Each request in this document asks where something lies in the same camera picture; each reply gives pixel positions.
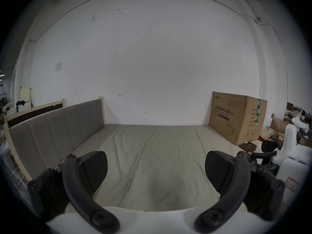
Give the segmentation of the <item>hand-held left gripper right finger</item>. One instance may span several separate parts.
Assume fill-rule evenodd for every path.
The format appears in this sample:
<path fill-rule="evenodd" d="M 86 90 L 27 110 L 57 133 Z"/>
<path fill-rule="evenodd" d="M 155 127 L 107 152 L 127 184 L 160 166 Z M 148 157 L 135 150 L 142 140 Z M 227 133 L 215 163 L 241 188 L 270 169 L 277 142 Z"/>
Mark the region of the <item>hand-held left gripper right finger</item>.
<path fill-rule="evenodd" d="M 242 203 L 249 213 L 262 220 L 277 219 L 286 187 L 271 172 L 258 169 L 251 162 L 250 154 L 239 152 L 234 157 L 221 151 L 210 151 L 205 159 L 205 173 L 220 199 L 196 218 L 197 232 L 218 230 Z"/>

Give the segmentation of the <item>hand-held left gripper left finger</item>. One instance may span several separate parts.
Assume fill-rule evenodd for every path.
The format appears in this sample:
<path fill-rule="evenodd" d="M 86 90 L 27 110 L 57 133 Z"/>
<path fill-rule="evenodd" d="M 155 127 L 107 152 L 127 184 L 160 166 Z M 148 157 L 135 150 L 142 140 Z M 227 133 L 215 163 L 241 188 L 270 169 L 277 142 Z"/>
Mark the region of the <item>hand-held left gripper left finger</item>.
<path fill-rule="evenodd" d="M 103 151 L 92 151 L 80 157 L 69 154 L 59 170 L 48 168 L 28 183 L 34 214 L 47 222 L 65 213 L 71 203 L 78 214 L 100 233 L 117 233 L 120 228 L 117 217 L 93 200 L 107 172 L 107 155 Z"/>

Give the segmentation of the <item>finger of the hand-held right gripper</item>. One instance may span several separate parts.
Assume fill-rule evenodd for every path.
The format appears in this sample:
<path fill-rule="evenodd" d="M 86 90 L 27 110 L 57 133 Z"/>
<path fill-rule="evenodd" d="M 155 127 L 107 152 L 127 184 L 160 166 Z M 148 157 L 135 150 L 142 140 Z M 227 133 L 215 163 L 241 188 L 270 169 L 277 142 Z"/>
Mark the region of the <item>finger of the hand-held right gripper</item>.
<path fill-rule="evenodd" d="M 267 152 L 267 153 L 252 153 L 251 162 L 258 168 L 262 170 L 267 170 L 276 176 L 279 165 L 276 163 L 271 163 L 271 158 L 277 155 L 277 151 Z M 262 159 L 261 164 L 257 163 L 257 159 Z"/>
<path fill-rule="evenodd" d="M 279 140 L 265 140 L 262 142 L 261 150 L 263 153 L 270 153 L 275 151 L 276 149 L 282 149 L 282 142 Z"/>

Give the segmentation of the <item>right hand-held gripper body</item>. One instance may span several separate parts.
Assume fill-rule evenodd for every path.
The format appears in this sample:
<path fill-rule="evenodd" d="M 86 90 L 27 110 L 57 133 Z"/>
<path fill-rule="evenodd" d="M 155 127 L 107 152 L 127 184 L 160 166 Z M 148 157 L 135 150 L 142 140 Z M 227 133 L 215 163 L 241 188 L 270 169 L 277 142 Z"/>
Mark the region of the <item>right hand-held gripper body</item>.
<path fill-rule="evenodd" d="M 275 177 L 283 181 L 285 190 L 283 203 L 292 204 L 308 176 L 312 148 L 297 143 L 295 125 L 288 124 L 281 149 L 276 148 L 277 154 L 271 158 L 271 163 L 277 164 L 279 169 Z"/>

